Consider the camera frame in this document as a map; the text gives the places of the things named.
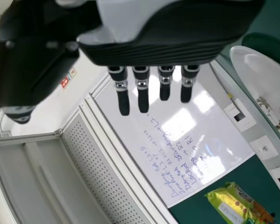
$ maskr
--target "white plate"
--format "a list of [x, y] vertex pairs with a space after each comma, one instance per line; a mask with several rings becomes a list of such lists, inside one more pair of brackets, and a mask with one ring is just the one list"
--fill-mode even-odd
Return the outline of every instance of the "white plate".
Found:
[[280, 132], [280, 65], [247, 47], [230, 50], [232, 64], [257, 104]]

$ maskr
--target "yellow snack wrapper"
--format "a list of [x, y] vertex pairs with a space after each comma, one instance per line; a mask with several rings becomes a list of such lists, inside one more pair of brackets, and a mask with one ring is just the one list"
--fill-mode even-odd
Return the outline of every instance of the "yellow snack wrapper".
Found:
[[228, 224], [274, 224], [274, 218], [236, 183], [205, 195]]

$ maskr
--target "black robotic finger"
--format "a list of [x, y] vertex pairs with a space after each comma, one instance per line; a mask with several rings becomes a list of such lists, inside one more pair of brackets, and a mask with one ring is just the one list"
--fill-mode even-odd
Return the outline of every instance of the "black robotic finger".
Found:
[[148, 84], [149, 67], [133, 67], [135, 82], [138, 89], [138, 107], [141, 113], [147, 113], [149, 109]]
[[121, 115], [130, 114], [130, 102], [127, 92], [127, 70], [126, 67], [112, 66], [108, 67], [108, 72], [115, 82], [115, 88], [118, 96], [119, 110]]
[[170, 84], [175, 66], [159, 66], [160, 99], [166, 101], [170, 97]]
[[181, 102], [188, 103], [192, 97], [192, 88], [200, 70], [199, 65], [182, 66], [182, 91]]

